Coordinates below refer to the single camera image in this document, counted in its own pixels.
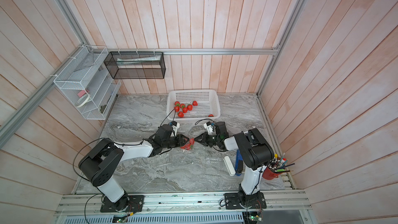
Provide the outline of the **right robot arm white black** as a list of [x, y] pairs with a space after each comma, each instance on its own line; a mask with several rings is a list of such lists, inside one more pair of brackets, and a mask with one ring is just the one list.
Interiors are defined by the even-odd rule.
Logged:
[[245, 165], [239, 191], [244, 197], [257, 194], [262, 175], [274, 159], [274, 152], [262, 133], [253, 128], [229, 135], [223, 121], [210, 121], [204, 124], [204, 127], [206, 131], [195, 137], [194, 141], [207, 147], [217, 146], [220, 152], [238, 150]]

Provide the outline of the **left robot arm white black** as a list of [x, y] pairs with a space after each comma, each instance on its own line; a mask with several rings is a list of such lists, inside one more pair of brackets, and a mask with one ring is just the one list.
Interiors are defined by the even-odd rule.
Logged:
[[155, 134], [139, 142], [116, 143], [102, 138], [79, 162], [78, 167], [87, 180], [96, 187], [105, 200], [121, 209], [127, 205], [128, 194], [119, 185], [114, 172], [125, 160], [148, 158], [160, 155], [167, 150], [182, 147], [189, 138], [178, 134], [179, 123], [173, 121], [158, 127]]

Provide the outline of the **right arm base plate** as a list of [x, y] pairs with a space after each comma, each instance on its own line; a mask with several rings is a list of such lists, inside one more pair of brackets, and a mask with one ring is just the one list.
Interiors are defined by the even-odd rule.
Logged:
[[225, 193], [226, 209], [266, 209], [264, 194], [258, 191], [252, 195], [246, 195], [243, 191]]

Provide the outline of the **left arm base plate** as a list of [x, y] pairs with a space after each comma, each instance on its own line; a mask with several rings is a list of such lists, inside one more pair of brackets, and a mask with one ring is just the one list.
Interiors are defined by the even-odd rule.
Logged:
[[118, 201], [113, 203], [108, 197], [104, 197], [100, 212], [101, 213], [141, 212], [144, 204], [144, 199], [145, 199], [144, 195], [125, 194]]

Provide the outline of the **clear plastic clamshell container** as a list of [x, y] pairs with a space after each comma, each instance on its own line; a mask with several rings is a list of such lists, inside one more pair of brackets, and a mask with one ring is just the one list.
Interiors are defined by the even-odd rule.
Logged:
[[195, 143], [194, 139], [189, 139], [189, 141], [180, 148], [183, 150], [192, 150], [194, 143]]

